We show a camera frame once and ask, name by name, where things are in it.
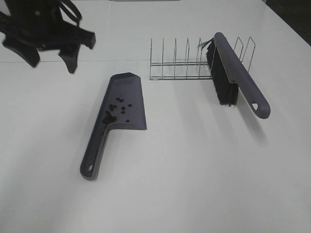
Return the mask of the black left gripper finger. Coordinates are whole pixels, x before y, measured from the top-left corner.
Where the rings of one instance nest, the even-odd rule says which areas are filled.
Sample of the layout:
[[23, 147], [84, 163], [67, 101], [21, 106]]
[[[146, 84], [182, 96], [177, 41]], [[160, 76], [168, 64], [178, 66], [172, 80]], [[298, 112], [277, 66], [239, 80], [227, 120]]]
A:
[[70, 74], [74, 74], [77, 69], [79, 50], [80, 45], [76, 43], [64, 45], [59, 50], [58, 55], [66, 64], [66, 67]]
[[39, 53], [35, 47], [28, 46], [14, 38], [5, 38], [3, 46], [20, 56], [31, 67], [36, 67], [40, 61]]

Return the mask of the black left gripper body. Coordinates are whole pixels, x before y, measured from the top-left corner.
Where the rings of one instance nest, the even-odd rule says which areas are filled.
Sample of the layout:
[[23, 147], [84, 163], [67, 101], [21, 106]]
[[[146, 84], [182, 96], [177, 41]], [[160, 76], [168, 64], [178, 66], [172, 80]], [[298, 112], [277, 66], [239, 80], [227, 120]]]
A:
[[2, 0], [0, 31], [38, 50], [82, 44], [92, 49], [95, 33], [80, 27], [82, 14], [70, 0]]

